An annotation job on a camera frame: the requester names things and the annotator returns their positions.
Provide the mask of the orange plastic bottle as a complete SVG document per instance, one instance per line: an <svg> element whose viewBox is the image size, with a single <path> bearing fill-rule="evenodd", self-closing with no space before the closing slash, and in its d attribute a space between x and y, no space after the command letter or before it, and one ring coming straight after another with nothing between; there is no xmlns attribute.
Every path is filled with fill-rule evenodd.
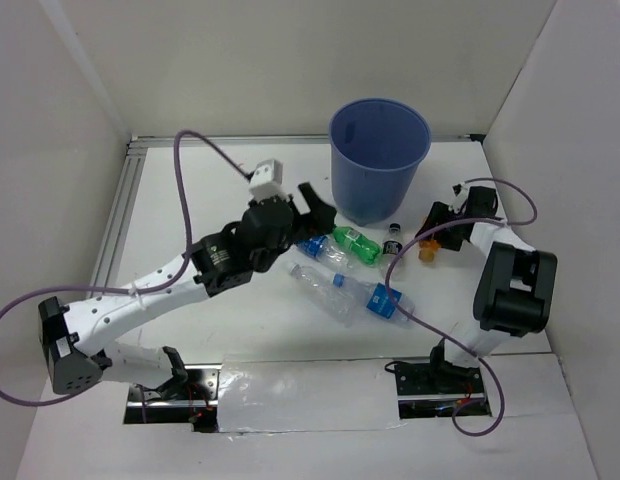
<svg viewBox="0 0 620 480"><path fill-rule="evenodd" d="M418 258L423 263L433 263L441 245L436 240L420 240L418 242Z"/></svg>

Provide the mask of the large bottle blue label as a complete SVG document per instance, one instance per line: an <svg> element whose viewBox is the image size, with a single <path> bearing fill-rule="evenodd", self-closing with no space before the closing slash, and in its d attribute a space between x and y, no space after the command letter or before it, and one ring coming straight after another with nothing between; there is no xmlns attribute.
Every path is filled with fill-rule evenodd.
<svg viewBox="0 0 620 480"><path fill-rule="evenodd" d="M312 237L296 243L297 249L335 272L344 272L350 267L347 254L327 235Z"/></svg>

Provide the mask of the clear bottle blue-white cap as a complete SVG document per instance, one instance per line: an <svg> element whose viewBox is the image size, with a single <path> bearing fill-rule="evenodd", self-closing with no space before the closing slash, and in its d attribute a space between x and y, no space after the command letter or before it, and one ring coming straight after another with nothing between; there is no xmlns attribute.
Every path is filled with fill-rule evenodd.
<svg viewBox="0 0 620 480"><path fill-rule="evenodd" d="M355 297L312 266L287 262L285 269L296 289L315 306L346 328L351 328L357 316Z"/></svg>

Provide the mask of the small bottle blue label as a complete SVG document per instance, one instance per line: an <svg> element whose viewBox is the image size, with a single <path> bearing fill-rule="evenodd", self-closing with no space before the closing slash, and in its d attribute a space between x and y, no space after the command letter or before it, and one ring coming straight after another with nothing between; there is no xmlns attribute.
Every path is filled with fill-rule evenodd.
<svg viewBox="0 0 620 480"><path fill-rule="evenodd" d="M412 314L415 305L402 292L391 289L391 293L398 303L398 306L395 306L382 283L363 282L339 273L333 276L332 283L352 297L359 307L362 307L375 319L401 326L410 325L410 319L403 311Z"/></svg>

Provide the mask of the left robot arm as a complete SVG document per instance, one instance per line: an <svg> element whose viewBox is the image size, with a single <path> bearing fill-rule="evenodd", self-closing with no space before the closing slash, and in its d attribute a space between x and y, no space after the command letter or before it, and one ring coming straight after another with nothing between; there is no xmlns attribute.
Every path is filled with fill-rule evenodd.
<svg viewBox="0 0 620 480"><path fill-rule="evenodd" d="M101 381L136 384L162 398L186 390L188 372L173 347L144 348L120 337L183 306L206 301L267 272L292 245L334 230L336 210L308 183L299 190L309 210L292 198L249 203L241 220L194 243L183 254L125 287L62 304L51 297L38 306L40 342L58 395L77 395Z"/></svg>

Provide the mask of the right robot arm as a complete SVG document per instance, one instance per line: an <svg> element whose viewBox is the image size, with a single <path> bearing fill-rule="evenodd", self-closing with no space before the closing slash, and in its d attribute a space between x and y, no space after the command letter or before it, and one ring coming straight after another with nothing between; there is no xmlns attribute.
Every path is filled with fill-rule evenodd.
<svg viewBox="0 0 620 480"><path fill-rule="evenodd" d="M418 258L432 263L439 250L465 244L485 257L473 300L473 321L453 328L461 345L443 339L431 350L426 379L438 392L470 380L478 360L512 338L542 332L549 320L557 257L535 249L508 226L473 223L448 227L419 242Z"/></svg>

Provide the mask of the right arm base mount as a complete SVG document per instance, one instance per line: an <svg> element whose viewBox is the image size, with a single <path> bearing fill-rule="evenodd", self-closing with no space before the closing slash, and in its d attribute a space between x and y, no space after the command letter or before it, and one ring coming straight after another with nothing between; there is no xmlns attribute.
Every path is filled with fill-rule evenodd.
<svg viewBox="0 0 620 480"><path fill-rule="evenodd" d="M394 360L384 366L394 377L401 420L449 418L464 405L458 416L490 416L481 373L471 368L462 375L435 373L427 362Z"/></svg>

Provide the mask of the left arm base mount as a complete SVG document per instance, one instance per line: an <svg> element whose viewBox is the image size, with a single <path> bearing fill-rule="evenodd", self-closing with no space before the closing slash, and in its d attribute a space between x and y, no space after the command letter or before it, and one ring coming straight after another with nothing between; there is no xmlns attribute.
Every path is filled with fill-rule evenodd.
<svg viewBox="0 0 620 480"><path fill-rule="evenodd" d="M218 432L221 364L185 364L177 351L164 347L172 378L158 389L132 385L125 425L189 424L193 432Z"/></svg>

